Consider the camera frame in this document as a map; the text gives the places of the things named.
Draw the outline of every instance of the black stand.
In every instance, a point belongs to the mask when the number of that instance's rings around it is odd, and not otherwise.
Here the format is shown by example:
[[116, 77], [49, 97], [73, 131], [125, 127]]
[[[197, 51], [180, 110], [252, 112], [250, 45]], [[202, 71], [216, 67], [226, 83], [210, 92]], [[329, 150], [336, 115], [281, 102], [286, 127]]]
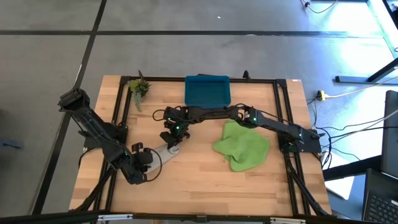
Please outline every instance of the black stand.
[[323, 171], [325, 181], [336, 180], [344, 177], [351, 177], [358, 174], [366, 173], [366, 169], [372, 169], [380, 172], [381, 156], [374, 156], [347, 165], [333, 167]]
[[[336, 82], [338, 83], [359, 83], [359, 84], [377, 84], [387, 81], [385, 78], [388, 74], [398, 69], [398, 58], [390, 62], [388, 65], [377, 71], [370, 77], [348, 77], [348, 76], [336, 76]], [[391, 80], [388, 82], [389, 85], [398, 85], [398, 79]]]

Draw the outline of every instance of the blue tray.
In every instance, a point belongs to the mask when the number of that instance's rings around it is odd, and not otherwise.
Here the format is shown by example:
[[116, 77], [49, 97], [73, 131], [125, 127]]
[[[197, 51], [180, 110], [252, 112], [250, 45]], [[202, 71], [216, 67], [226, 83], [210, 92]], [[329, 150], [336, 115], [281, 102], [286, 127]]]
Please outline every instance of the blue tray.
[[187, 76], [185, 78], [185, 104], [213, 109], [231, 103], [229, 77]]

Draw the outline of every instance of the green towel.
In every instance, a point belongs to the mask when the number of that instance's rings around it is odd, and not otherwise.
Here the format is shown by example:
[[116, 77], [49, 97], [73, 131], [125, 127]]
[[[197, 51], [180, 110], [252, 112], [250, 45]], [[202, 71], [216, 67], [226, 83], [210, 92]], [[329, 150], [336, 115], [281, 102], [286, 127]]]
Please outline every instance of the green towel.
[[253, 129], [244, 128], [229, 120], [224, 125], [222, 140], [213, 149], [224, 154], [233, 171], [242, 171], [262, 164], [269, 149], [269, 141]]

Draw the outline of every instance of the laptop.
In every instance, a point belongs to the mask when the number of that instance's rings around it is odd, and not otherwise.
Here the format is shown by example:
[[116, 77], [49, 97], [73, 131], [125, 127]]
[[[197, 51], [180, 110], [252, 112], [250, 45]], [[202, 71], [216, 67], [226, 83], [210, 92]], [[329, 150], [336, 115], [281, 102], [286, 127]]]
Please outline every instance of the laptop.
[[[398, 92], [387, 91], [385, 116], [398, 110]], [[398, 126], [398, 114], [384, 121]], [[381, 172], [366, 171], [363, 220], [398, 224], [398, 129], [383, 131]]]

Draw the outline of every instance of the yellow cable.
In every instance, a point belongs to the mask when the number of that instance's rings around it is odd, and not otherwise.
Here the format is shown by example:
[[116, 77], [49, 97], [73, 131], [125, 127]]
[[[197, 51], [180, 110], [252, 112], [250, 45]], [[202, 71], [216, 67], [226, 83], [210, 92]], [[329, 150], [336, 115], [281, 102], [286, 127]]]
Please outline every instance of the yellow cable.
[[[305, 0], [301, 0], [302, 2], [303, 2], [303, 5], [305, 6], [305, 4], [307, 3]], [[320, 12], [317, 12], [317, 11], [314, 11], [313, 9], [312, 9], [312, 7], [308, 4], [308, 6], [306, 6], [307, 8], [309, 8], [312, 12], [314, 12], [314, 13], [317, 13], [317, 14], [320, 14], [320, 13], [323, 13], [323, 12], [325, 12], [326, 10], [328, 10], [328, 9], [330, 9], [332, 6], [334, 6], [335, 4], [336, 4], [336, 2], [338, 2], [338, 0], [336, 0], [336, 1], [334, 1], [329, 7], [327, 7], [326, 9], [324, 9], [324, 10], [322, 10], [322, 11], [320, 11]]]
[[337, 97], [349, 95], [349, 94], [352, 94], [352, 93], [356, 93], [356, 92], [358, 92], [358, 91], [365, 90], [365, 89], [367, 89], [367, 88], [371, 88], [371, 87], [375, 87], [375, 86], [382, 85], [382, 84], [384, 84], [384, 83], [386, 83], [386, 82], [389, 82], [389, 81], [391, 81], [391, 80], [393, 80], [393, 79], [395, 79], [395, 78], [398, 78], [398, 77], [390, 78], [389, 80], [386, 80], [386, 81], [384, 81], [384, 82], [380, 82], [380, 83], [375, 84], [375, 85], [372, 85], [372, 86], [368, 86], [368, 87], [365, 87], [365, 88], [361, 88], [361, 89], [358, 89], [358, 90], [350, 91], [350, 92], [343, 93], [343, 94], [336, 95], [336, 96], [329, 96], [329, 95], [325, 94], [325, 98], [337, 98]]

